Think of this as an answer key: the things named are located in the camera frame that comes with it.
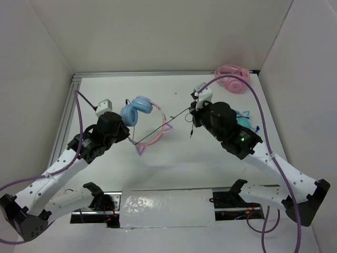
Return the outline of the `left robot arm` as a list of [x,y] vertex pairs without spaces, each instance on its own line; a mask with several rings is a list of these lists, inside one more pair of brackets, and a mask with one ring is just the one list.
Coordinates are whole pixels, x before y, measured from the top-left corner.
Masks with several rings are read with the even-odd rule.
[[22,242],[40,236],[56,219],[81,208],[98,210],[112,207],[111,197],[89,182],[61,197],[55,197],[71,178],[102,156],[113,144],[128,138],[129,129],[115,112],[105,112],[96,124],[76,135],[61,156],[41,176],[15,195],[1,197],[5,220],[20,235]]

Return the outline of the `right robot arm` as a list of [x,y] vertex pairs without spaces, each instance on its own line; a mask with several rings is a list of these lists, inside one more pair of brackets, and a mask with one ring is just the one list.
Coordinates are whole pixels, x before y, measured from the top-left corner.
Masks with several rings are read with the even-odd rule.
[[330,188],[326,180],[315,180],[279,155],[269,153],[259,135],[237,123],[236,112],[225,102],[192,102],[190,113],[195,127],[207,129],[228,153],[256,167],[277,184],[266,187],[238,179],[230,188],[234,206],[259,203],[285,211],[304,227],[311,225]]

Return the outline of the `blue pink cat-ear headphones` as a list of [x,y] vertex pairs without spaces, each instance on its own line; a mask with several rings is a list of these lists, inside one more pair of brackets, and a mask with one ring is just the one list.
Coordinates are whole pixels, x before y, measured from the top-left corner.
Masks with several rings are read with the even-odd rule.
[[157,108],[162,116],[162,125],[155,130],[150,135],[157,133],[157,135],[151,139],[146,141],[147,137],[145,137],[142,140],[135,141],[134,138],[128,137],[129,142],[135,147],[135,150],[137,154],[141,157],[146,149],[149,146],[152,146],[159,142],[159,140],[167,133],[170,133],[175,130],[174,126],[172,126],[169,121],[166,118],[166,115],[163,113],[161,107],[154,103],[149,98],[146,98],[144,96],[137,96],[132,101],[126,100],[126,105],[121,109],[120,115],[122,117],[122,120],[124,124],[127,127],[134,128],[138,122],[138,113],[144,113],[144,114],[151,114],[153,108]]

